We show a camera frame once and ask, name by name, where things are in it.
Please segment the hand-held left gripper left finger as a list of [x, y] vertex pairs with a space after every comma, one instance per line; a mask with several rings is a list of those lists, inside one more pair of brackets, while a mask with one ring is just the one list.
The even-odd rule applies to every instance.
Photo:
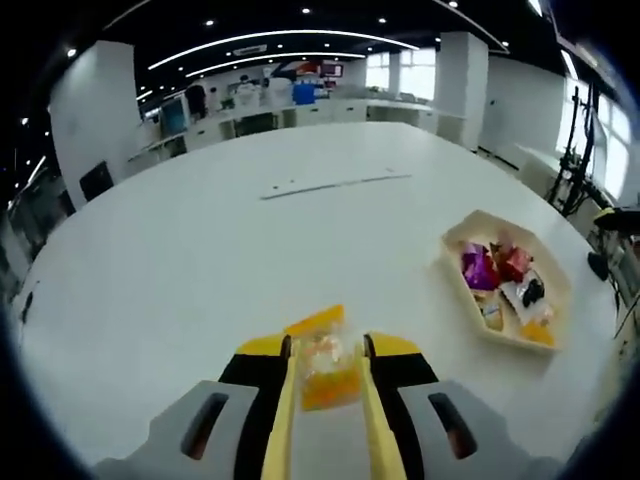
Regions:
[[287, 479], [292, 424], [292, 339], [241, 345], [216, 381], [203, 380], [153, 418], [146, 441], [107, 458], [95, 479]]

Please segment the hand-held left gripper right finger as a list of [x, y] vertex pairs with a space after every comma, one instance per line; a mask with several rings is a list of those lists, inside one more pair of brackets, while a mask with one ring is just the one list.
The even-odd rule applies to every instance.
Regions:
[[362, 401], [375, 479], [553, 479], [560, 470], [514, 443], [503, 416], [439, 379], [401, 337], [365, 334]]

